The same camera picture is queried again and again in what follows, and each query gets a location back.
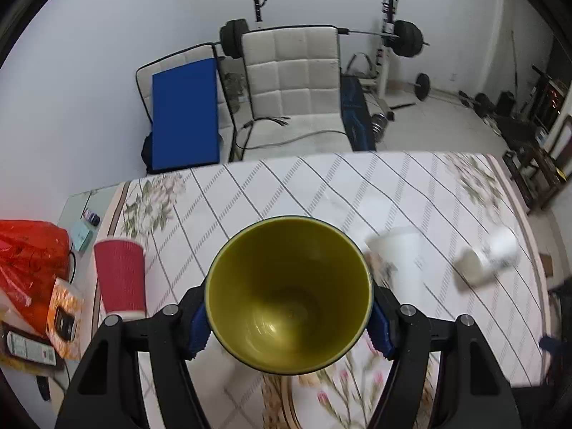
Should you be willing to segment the teal cup yellow inside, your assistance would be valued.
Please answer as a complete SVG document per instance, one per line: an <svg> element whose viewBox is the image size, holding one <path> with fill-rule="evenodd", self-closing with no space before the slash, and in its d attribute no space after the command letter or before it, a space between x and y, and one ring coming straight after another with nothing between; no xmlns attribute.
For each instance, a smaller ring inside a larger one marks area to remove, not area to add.
<svg viewBox="0 0 572 429"><path fill-rule="evenodd" d="M373 281L360 248L316 219L282 216L238 232L207 274L210 328L238 361L303 375L343 358L361 338Z"/></svg>

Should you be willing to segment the red ribbed paper cup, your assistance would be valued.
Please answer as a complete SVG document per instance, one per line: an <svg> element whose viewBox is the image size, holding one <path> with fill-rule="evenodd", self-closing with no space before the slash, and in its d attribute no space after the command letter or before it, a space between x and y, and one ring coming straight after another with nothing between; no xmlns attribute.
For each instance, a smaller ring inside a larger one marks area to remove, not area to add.
<svg viewBox="0 0 572 429"><path fill-rule="evenodd" d="M108 315L124 321L146 317L143 246L127 238L106 238L95 243L94 260L102 301Z"/></svg>

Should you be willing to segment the white printed paper cup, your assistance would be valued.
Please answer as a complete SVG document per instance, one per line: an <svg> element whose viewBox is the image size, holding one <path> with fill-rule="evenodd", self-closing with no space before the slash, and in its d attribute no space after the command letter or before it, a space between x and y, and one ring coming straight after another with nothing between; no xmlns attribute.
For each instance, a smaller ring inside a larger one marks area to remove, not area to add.
<svg viewBox="0 0 572 429"><path fill-rule="evenodd" d="M519 240L507 227L496 228L476 247L464 249L454 262L459 275L470 286L481 286L505 270L515 267L520 258Z"/></svg>

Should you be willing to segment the white plastic cup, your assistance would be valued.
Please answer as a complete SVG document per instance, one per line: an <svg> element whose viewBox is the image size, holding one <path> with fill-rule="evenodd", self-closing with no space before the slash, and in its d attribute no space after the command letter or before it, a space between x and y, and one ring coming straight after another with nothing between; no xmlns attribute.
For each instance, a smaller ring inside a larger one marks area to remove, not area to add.
<svg viewBox="0 0 572 429"><path fill-rule="evenodd" d="M419 265L421 234L415 228L394 228L366 241L369 266L380 287L392 291L401 304L420 307L424 282Z"/></svg>

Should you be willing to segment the orange tissue pack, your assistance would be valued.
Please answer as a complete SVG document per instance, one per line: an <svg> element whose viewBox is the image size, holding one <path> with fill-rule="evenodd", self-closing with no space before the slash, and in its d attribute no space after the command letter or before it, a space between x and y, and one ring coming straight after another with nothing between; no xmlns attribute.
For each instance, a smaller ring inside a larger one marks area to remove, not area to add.
<svg viewBox="0 0 572 429"><path fill-rule="evenodd" d="M69 282L57 278L49 301L45 334L63 359L79 360L82 310L82 294Z"/></svg>

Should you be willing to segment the dark box white label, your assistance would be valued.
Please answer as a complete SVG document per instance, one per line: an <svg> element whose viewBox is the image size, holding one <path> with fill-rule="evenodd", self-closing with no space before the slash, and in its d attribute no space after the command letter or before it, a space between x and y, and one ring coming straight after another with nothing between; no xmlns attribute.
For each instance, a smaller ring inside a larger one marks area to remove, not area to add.
<svg viewBox="0 0 572 429"><path fill-rule="evenodd" d="M56 349L30 335L6 329L1 333L1 349L8 358L50 370L62 370L64 362Z"/></svg>

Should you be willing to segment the red plastic bag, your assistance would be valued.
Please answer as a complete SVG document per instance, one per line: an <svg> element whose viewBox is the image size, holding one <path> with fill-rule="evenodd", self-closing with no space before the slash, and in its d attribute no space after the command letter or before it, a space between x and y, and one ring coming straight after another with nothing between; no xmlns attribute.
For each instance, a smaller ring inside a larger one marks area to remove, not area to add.
<svg viewBox="0 0 572 429"><path fill-rule="evenodd" d="M68 232L52 223L1 222L1 291L38 335L55 281L69 278L70 252Z"/></svg>

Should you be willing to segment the small teal box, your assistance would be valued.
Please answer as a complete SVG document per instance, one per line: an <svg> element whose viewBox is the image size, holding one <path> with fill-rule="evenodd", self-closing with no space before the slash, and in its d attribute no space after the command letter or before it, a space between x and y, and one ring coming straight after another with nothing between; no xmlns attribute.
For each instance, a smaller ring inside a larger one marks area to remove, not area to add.
<svg viewBox="0 0 572 429"><path fill-rule="evenodd" d="M72 226L69 235L73 249L76 252L84 252L92 239L93 228L85 221L79 220Z"/></svg>

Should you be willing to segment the floral patterned tablecloth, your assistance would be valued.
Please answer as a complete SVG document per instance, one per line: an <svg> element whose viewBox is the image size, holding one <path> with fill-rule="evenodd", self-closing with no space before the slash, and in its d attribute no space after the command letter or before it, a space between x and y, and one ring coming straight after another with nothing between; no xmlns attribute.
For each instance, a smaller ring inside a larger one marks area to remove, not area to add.
<svg viewBox="0 0 572 429"><path fill-rule="evenodd" d="M271 217L325 221L358 245L394 228L421 234L423 312L470 314L511 384L539 384L549 329L538 248L499 161L470 153L374 152L246 161L135 179L108 189L101 237L133 238L146 254L146 310L180 301L203 281L225 242ZM496 228L519 240L515 267L472 287L454 262ZM189 365L214 428L361 428L390 363L369 341L328 369L293 378L261 374L215 339Z"/></svg>

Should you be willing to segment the white padded chair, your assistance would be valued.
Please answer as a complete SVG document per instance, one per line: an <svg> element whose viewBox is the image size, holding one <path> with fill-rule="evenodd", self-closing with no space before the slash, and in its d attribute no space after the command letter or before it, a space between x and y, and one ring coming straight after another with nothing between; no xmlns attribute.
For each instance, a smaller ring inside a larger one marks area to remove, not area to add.
<svg viewBox="0 0 572 429"><path fill-rule="evenodd" d="M252 119L237 135L241 159L352 150L342 121L339 39L335 55L252 53L243 65Z"/></svg>

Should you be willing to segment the white barbell rack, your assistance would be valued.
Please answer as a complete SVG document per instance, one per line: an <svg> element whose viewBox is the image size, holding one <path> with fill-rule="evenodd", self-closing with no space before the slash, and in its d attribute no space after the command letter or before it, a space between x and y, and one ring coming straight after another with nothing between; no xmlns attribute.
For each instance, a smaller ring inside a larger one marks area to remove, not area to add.
<svg viewBox="0 0 572 429"><path fill-rule="evenodd" d="M379 38L373 63L373 74L368 78L360 79L360 85L365 93L372 95L373 102L379 106L381 112L390 116L394 111L387 102L387 86L390 73L390 55L413 57L416 56L421 44L419 29L413 22L397 19L396 9L399 0L382 1L381 32L373 33Z"/></svg>

